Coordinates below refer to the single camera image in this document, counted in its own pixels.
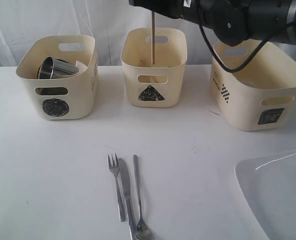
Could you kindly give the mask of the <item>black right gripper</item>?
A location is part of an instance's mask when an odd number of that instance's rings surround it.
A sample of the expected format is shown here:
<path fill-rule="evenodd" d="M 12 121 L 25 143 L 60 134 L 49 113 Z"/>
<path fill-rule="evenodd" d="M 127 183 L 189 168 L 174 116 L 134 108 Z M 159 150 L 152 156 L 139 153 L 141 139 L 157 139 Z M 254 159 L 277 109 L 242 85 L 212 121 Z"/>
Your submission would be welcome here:
<path fill-rule="evenodd" d="M 198 24 L 200 17 L 210 10 L 212 0 L 129 0 L 134 7 L 142 7 L 171 19 L 182 19 Z"/>

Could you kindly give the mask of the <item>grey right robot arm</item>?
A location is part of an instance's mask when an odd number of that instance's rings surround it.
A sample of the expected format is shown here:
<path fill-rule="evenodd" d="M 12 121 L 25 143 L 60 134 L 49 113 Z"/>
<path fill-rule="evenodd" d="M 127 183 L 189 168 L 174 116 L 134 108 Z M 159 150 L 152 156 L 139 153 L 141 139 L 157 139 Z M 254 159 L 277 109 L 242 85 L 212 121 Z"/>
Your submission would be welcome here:
<path fill-rule="evenodd" d="M 171 19 L 213 30 L 234 47 L 248 39 L 296 45 L 296 0 L 130 0 Z"/>

